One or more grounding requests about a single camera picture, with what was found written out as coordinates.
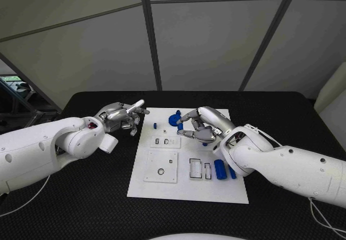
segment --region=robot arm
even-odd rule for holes
[[[195,132],[180,130],[177,134],[203,142],[208,128],[208,133],[213,136],[209,137],[209,142],[213,142],[218,136],[221,138],[213,154],[226,161],[241,176],[248,176],[257,170],[281,188],[346,208],[345,161],[300,148],[281,146],[280,143],[278,147],[274,147],[265,137],[273,138],[263,131],[251,125],[235,127],[231,120],[208,106],[188,113],[177,123],[189,119],[192,124],[198,121],[211,125],[203,126],[202,139],[196,127]]]
[[[98,148],[110,154],[118,140],[108,133],[123,128],[134,136],[137,113],[150,113],[143,104],[115,102],[94,117],[69,117],[0,135],[0,194],[38,182]],[[65,151],[61,155],[56,146]]]

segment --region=black table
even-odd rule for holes
[[[62,118],[94,116],[113,102],[146,107],[229,109],[237,126],[251,124],[283,145],[346,159],[314,109],[297,92],[121,91],[81,92]],[[111,154],[100,149],[51,176],[32,203],[0,218],[0,239],[149,239],[175,233],[211,233],[258,239],[339,239],[313,220],[309,199],[274,186],[254,172],[245,177],[250,204],[127,197],[141,133],[118,130]],[[0,212],[36,194],[42,180],[7,196]],[[335,227],[346,229],[346,209],[317,202]]]

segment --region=white wall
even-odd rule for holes
[[[346,1],[293,0],[245,90],[316,99],[345,60]]]
[[[6,63],[0,60],[0,75],[2,74],[16,74],[12,68],[6,65]]]
[[[163,90],[237,91],[280,1],[152,5]]]
[[[2,0],[0,39],[140,2],[141,0]]]
[[[62,109],[78,92],[157,89],[141,6],[4,41],[0,52]]]

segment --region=black tabletop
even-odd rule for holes
[[[229,109],[237,126],[251,124],[283,145],[346,159],[309,100],[297,92],[81,92],[61,117],[94,116],[110,103],[133,104],[139,99],[144,99],[144,107]],[[146,240],[175,233],[211,233],[251,240],[339,239],[314,222],[309,199],[274,186],[258,172],[244,179],[250,204],[127,197],[141,126],[134,137],[128,130],[113,134],[118,145],[111,154],[98,149],[51,176],[30,204],[0,218],[0,239]],[[43,182],[9,194],[0,214],[33,197]],[[346,209],[316,204],[332,225],[346,229]]]

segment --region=white board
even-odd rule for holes
[[[179,136],[177,127],[169,124],[169,117],[176,114],[177,110],[180,110],[183,116],[193,108],[149,107],[147,110],[150,110],[150,114],[144,116],[143,121],[127,196],[134,198],[250,204],[244,178],[237,175],[237,179],[232,179],[226,167],[226,179],[216,179],[215,160],[218,158],[212,152],[216,143],[203,146],[195,139]],[[226,109],[218,109],[218,111],[229,118],[229,111]],[[193,130],[190,121],[183,123],[183,129]],[[156,136],[180,137],[180,148],[153,148],[152,142]],[[176,183],[144,181],[149,153],[153,151],[177,153]],[[190,159],[201,159],[202,170],[205,170],[205,163],[211,164],[211,180],[205,179],[205,174],[201,180],[190,180]]]

